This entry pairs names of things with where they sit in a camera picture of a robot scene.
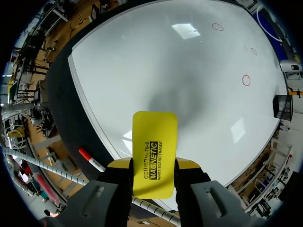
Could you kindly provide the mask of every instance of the white cable sleeve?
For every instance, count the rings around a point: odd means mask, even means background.
[[[273,39],[277,40],[278,42],[283,42],[281,39],[277,39],[275,38],[272,34],[270,34],[261,24],[260,20],[259,20],[259,10],[260,10],[260,7],[263,6],[263,5],[259,5],[259,7],[257,8],[257,19],[258,19],[258,22],[259,22],[259,25],[261,26],[261,28],[270,36],[272,37]]]
[[[160,207],[157,207],[147,201],[141,200],[141,199],[133,196],[132,203],[149,211],[150,213],[157,215],[160,218],[163,218],[164,220],[169,221],[170,223],[172,223],[176,226],[179,225],[179,223],[180,223],[179,216],[174,215],[174,214],[172,214]]]
[[[65,172],[64,170],[54,168],[54,167],[52,167],[52,166],[50,166],[50,165],[48,165],[48,164],[46,164],[42,161],[39,161],[39,160],[37,160],[33,157],[30,157],[26,154],[21,153],[21,152],[11,150],[9,148],[2,148],[2,151],[3,151],[4,154],[17,156],[17,157],[19,157],[19,158],[21,158],[21,159],[23,159],[27,162],[30,162],[30,163],[32,163],[36,166],[39,166],[43,169],[46,169],[46,170],[51,171],[55,174],[58,174],[58,175],[60,175],[64,178],[67,178],[67,179],[69,179],[71,181],[74,181],[78,184],[86,185],[89,182],[87,180],[84,180],[84,179],[81,179],[81,178],[76,177],[74,175],[71,175],[71,174]],[[180,225],[180,217],[179,216],[174,215],[174,214],[172,214],[172,213],[170,213],[170,212],[168,212],[168,211],[166,211],[166,210],[164,210],[164,209],[162,209],[158,206],[155,206],[155,205],[153,205],[153,204],[151,204],[147,201],[141,200],[141,199],[139,199],[137,197],[134,197],[134,196],[133,196],[133,199],[132,199],[132,203],[141,207],[141,208],[143,208],[143,209],[145,209],[145,210],[147,210],[147,211],[149,211],[150,213],[153,213],[153,214],[157,215],[160,218],[163,218],[164,220],[167,220],[168,222],[170,222],[170,223],[172,223],[176,226]]]
[[[11,150],[9,148],[4,148],[4,147],[2,147],[2,151],[3,151],[4,154],[17,156],[17,157],[19,157],[19,158],[21,158],[21,159],[23,159],[23,160],[25,160],[25,161],[27,161],[29,163],[32,163],[32,164],[34,164],[36,166],[39,166],[39,167],[41,167],[43,169],[51,171],[51,172],[53,172],[55,174],[58,174],[58,175],[60,175],[60,176],[62,176],[64,178],[69,179],[71,181],[74,181],[74,182],[76,182],[78,184],[86,185],[89,182],[89,181],[87,181],[85,179],[82,179],[82,178],[76,177],[74,175],[71,175],[71,174],[69,174],[68,172],[66,172],[64,170],[52,167],[51,165],[48,165],[48,164],[46,164],[46,163],[44,163],[42,161],[39,161],[39,160],[37,160],[37,159],[35,159],[33,157],[30,157],[30,156],[28,156],[26,154],[21,153],[21,152],[18,152],[18,151],[15,151],[15,150]]]

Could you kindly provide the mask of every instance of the black cable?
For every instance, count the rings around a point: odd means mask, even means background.
[[[153,222],[151,222],[151,221],[149,221],[150,223],[152,223],[153,225],[155,225],[155,226],[158,226],[158,227],[160,227],[158,224],[156,224],[156,223],[153,223]]]

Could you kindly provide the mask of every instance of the red object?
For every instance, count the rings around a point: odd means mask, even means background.
[[[23,162],[22,162],[21,168],[22,168],[22,170],[23,170],[23,172],[24,172],[25,174],[32,174],[32,171],[30,170],[30,168],[29,168],[29,166],[28,166],[28,164],[27,164],[26,161],[23,161]]]
[[[32,174],[32,171],[30,170],[29,166],[27,166],[26,169],[22,168],[25,174]]]
[[[213,27],[214,30],[217,30],[217,31],[223,31],[224,30],[224,28],[218,23],[213,23],[212,27]]]
[[[92,158],[92,156],[90,156],[85,149],[80,148],[79,149],[80,154],[82,154],[83,157],[85,157],[86,160],[90,160]]]
[[[250,85],[250,77],[249,77],[249,75],[245,74],[245,75],[242,77],[242,83],[243,83],[243,85],[245,85],[245,86],[247,86],[247,87]]]

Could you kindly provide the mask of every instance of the person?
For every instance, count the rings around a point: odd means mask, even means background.
[[[44,214],[47,216],[51,216],[53,218],[57,217],[59,214],[53,214],[52,212],[49,212],[48,210],[44,210]]]

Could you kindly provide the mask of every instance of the wire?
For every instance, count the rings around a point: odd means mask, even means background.
[[[160,227],[158,224],[156,224],[156,223],[153,223],[153,222],[151,222],[151,221],[149,221],[148,220],[148,222],[150,222],[150,223],[152,223],[153,225],[155,225],[155,226],[158,226],[158,227]]]
[[[259,19],[259,10],[260,10],[260,7],[262,7],[263,5],[259,5],[259,7],[257,8],[257,19],[258,19],[258,22],[259,22],[259,25],[260,27],[270,36],[272,37],[274,40],[277,40],[278,42],[283,42],[281,39],[277,39],[275,38],[272,34],[270,34],[261,24],[260,22],[260,19]]]
[[[69,179],[71,181],[74,181],[74,182],[76,182],[78,184],[86,185],[88,183],[88,181],[85,180],[85,179],[81,179],[79,177],[76,177],[74,175],[69,174],[68,172],[66,172],[64,170],[52,167],[51,165],[48,165],[48,164],[46,164],[46,163],[44,163],[42,161],[39,161],[38,159],[30,157],[30,156],[28,156],[26,154],[23,154],[21,152],[18,152],[18,151],[15,151],[15,150],[11,150],[9,148],[3,148],[2,151],[3,151],[4,154],[17,156],[17,157],[19,157],[19,158],[21,158],[23,160],[26,160],[29,163],[32,163],[32,164],[34,164],[36,166],[39,166],[39,167],[41,167],[43,169],[51,171],[51,172],[53,172],[55,174],[58,174],[58,175],[60,175],[60,176],[62,176],[64,178],[67,178],[67,179]]]
[[[21,136],[21,138],[22,138],[22,145],[20,145],[20,146],[17,146],[17,147],[14,147],[14,148],[16,148],[16,149],[21,149],[21,147],[23,146],[23,144],[24,144],[24,141],[23,141],[23,136],[22,136],[22,134],[18,131],[18,130],[16,130],[16,129],[13,129],[13,130],[11,130],[10,132],[13,132],[13,131],[16,131],[17,133],[19,133],[19,135]]]

